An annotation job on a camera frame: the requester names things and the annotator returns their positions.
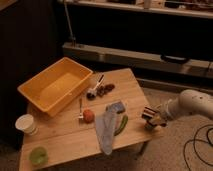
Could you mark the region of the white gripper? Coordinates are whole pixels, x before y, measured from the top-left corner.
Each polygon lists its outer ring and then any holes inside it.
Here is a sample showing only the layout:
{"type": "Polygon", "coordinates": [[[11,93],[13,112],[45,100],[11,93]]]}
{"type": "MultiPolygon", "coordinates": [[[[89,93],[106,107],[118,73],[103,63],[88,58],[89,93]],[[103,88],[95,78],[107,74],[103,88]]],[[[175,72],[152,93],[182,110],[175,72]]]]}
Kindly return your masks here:
{"type": "Polygon", "coordinates": [[[154,115],[150,121],[150,123],[154,126],[162,126],[162,127],[166,127],[167,126],[167,121],[161,116],[161,112],[160,112],[161,106],[158,105],[155,108],[154,111],[154,115]]]}

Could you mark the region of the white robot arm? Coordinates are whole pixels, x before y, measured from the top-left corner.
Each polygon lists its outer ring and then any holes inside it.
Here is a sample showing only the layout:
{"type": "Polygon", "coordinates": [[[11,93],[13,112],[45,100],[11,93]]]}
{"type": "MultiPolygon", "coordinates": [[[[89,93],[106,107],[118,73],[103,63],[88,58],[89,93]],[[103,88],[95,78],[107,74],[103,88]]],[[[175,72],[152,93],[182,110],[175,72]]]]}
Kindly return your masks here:
{"type": "Polygon", "coordinates": [[[213,120],[213,95],[192,89],[184,90],[175,99],[169,99],[161,104],[149,124],[165,125],[180,117],[193,115],[213,120]]]}

